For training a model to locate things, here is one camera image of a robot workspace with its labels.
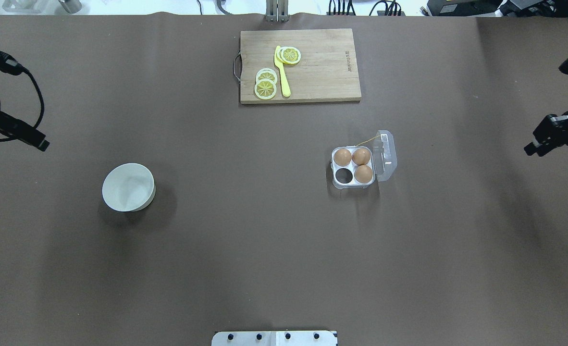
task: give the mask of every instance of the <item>egg carton lid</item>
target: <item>egg carton lid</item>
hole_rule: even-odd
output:
[[[372,141],[372,153],[374,154],[374,173],[376,180],[385,182],[389,180],[397,168],[397,155],[395,153],[395,141],[393,134],[387,130],[379,130],[376,138]]]

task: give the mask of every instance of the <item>brown egg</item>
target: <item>brown egg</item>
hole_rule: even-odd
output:
[[[339,149],[338,151],[333,154],[333,160],[339,166],[348,166],[350,164],[350,159],[352,158],[352,154],[348,149]]]
[[[367,165],[359,166],[355,171],[355,179],[361,184],[366,184],[371,181],[374,176],[374,171]]]
[[[352,161],[358,164],[359,166],[370,162],[370,158],[371,158],[370,151],[367,148],[357,149],[357,151],[355,151],[355,153],[352,154]]]

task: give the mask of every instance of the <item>clear plastic egg carton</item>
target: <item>clear plastic egg carton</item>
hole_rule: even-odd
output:
[[[360,165],[350,160],[348,165],[340,166],[334,158],[339,149],[347,149],[351,156],[355,151],[366,148],[370,151],[370,160],[367,166],[371,168],[373,175],[369,182],[361,183],[355,178],[355,173]],[[333,185],[340,190],[344,188],[367,188],[374,181],[385,182],[389,180],[393,171],[397,167],[397,155],[395,153],[395,142],[393,135],[386,130],[380,130],[372,140],[370,147],[337,147],[331,152],[331,169],[333,174]]]

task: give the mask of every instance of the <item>cutting board handle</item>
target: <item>cutting board handle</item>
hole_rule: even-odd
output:
[[[235,69],[237,59],[239,59],[239,76],[237,76],[236,69]],[[237,79],[237,81],[240,85],[242,83],[242,68],[243,67],[244,67],[244,63],[242,62],[242,51],[240,50],[239,53],[237,53],[237,55],[235,56],[235,59],[233,59],[233,76],[235,76],[235,78]]]

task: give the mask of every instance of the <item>knife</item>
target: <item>knife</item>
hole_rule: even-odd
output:
[[[280,70],[280,85],[282,86],[282,96],[290,96],[290,86],[288,86],[288,79],[286,79],[286,73],[284,72],[284,64],[278,59],[278,51],[280,46],[275,48],[275,53],[273,53],[273,65],[277,66]]]

